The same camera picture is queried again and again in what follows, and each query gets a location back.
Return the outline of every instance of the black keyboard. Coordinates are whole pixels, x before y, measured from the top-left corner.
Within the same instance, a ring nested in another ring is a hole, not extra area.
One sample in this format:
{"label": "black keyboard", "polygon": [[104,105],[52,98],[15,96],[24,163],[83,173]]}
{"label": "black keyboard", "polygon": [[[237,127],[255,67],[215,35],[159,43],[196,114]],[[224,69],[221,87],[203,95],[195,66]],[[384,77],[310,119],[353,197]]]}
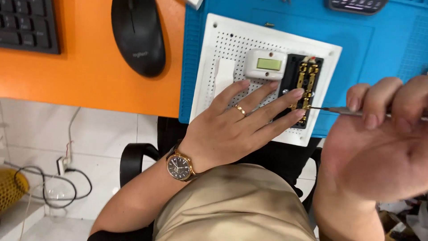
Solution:
{"label": "black keyboard", "polygon": [[59,54],[53,0],[0,0],[0,47]]}

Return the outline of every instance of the hand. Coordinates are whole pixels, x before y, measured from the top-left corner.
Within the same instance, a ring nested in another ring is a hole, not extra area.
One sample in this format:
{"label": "hand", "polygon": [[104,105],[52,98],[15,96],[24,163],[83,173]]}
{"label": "hand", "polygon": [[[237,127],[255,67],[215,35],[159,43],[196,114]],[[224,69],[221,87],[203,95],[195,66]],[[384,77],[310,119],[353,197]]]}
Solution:
{"label": "hand", "polygon": [[[347,106],[364,116],[339,116],[321,154],[320,175],[330,190],[353,198],[389,202],[428,191],[428,76],[406,85],[384,78],[357,84]],[[392,119],[385,119],[392,107]]]}
{"label": "hand", "polygon": [[193,170],[201,173],[213,167],[230,164],[263,147],[273,138],[296,124],[305,114],[302,109],[268,124],[276,115],[302,98],[303,89],[295,89],[257,109],[259,103],[278,88],[273,81],[243,98],[238,105],[246,113],[227,106],[238,93],[247,89],[249,80],[237,81],[214,98],[211,105],[187,128],[178,150],[192,159]]}

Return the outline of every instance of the computer mouse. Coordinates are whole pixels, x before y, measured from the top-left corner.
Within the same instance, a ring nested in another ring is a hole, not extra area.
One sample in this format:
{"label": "computer mouse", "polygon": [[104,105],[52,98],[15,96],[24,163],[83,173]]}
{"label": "computer mouse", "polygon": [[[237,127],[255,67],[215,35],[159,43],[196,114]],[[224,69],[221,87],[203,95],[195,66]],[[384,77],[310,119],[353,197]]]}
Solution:
{"label": "computer mouse", "polygon": [[155,0],[113,0],[111,22],[117,47],[140,75],[156,77],[165,67],[165,46]]}

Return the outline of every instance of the wedding ring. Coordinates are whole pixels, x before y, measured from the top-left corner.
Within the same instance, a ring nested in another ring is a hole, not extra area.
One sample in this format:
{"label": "wedding ring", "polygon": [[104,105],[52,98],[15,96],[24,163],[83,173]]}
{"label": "wedding ring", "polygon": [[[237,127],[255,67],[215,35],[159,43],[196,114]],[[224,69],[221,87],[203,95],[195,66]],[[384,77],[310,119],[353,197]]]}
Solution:
{"label": "wedding ring", "polygon": [[233,107],[236,107],[236,109],[238,109],[244,116],[247,116],[245,110],[242,109],[242,107],[240,107],[238,104],[234,105]]}

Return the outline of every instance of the logitech logo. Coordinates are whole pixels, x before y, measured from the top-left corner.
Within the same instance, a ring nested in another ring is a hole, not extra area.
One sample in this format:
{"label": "logitech logo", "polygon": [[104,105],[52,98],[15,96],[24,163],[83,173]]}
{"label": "logitech logo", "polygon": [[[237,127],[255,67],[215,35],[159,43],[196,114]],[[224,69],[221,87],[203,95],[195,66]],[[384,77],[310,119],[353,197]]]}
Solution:
{"label": "logitech logo", "polygon": [[139,58],[139,57],[144,57],[144,56],[147,56],[149,54],[149,52],[138,52],[138,53],[133,53],[132,54],[132,57],[134,57],[134,58]]}

